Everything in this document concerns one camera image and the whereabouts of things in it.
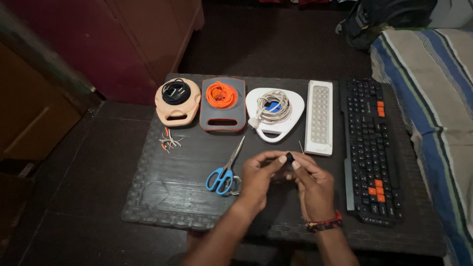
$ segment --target scissor blade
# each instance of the scissor blade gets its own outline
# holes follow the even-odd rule
[[[243,141],[244,141],[244,140],[245,140],[245,136],[243,136],[243,139],[241,139],[239,145],[238,145],[237,148],[233,151],[232,156],[230,157],[230,161],[233,161],[233,160],[237,157],[238,153],[240,152],[241,146],[243,145]]]

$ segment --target hand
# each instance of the hand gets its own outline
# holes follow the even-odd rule
[[[258,214],[266,206],[266,193],[268,192],[271,177],[287,161],[286,151],[265,151],[243,164],[242,188],[238,197],[239,201],[252,208]],[[261,167],[267,159],[275,159],[269,165]]]
[[[323,222],[335,218],[333,208],[333,176],[317,166],[310,156],[291,151],[292,168],[299,189],[302,216],[308,222]]]

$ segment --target backpack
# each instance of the backpack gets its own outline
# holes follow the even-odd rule
[[[368,50],[386,27],[426,27],[437,0],[358,0],[335,32],[350,46]]]

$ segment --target black table mat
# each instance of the black table mat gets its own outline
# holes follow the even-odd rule
[[[168,74],[193,80],[199,87],[212,75]],[[246,92],[255,88],[280,88],[297,92],[307,103],[308,80],[233,77],[246,82]],[[378,250],[419,255],[444,256],[443,231],[434,212],[416,163],[394,92],[384,88],[386,116],[390,119],[404,198],[404,222],[394,228],[360,223],[346,212],[343,160],[345,144],[338,82],[333,82],[333,154],[314,156],[320,167],[335,178],[335,206],[343,216],[343,231],[353,249]],[[164,132],[155,114],[143,147],[122,219],[128,222],[183,230],[208,230],[237,198],[222,197],[205,188],[207,176],[222,167],[245,135],[245,142],[233,165],[241,174],[242,163],[265,150],[300,151],[304,143],[305,112],[291,132],[278,143],[263,141],[251,127],[237,133],[208,133],[199,126],[199,114],[190,125],[172,129],[182,148],[165,152],[158,139]],[[297,188],[292,182],[271,185],[266,208],[255,218],[248,237],[315,243],[301,218]]]

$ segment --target blue scissors handle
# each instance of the blue scissors handle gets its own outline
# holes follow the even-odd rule
[[[233,184],[233,172],[232,172],[232,170],[227,169],[227,171],[225,172],[225,174],[223,176],[222,176],[222,173],[223,173],[223,167],[220,167],[220,168],[216,169],[215,171],[213,171],[209,175],[209,177],[207,178],[207,181],[205,182],[205,187],[210,191],[213,191],[214,189],[216,189],[216,192],[217,192],[218,195],[223,195],[223,194],[227,193],[230,190],[230,188],[232,187],[232,184]],[[212,186],[210,186],[209,185],[210,179],[215,174],[217,174],[217,178],[213,182]],[[220,191],[222,186],[225,185],[225,182],[227,181],[228,178],[230,179],[230,184],[228,185],[228,187],[224,191]]]

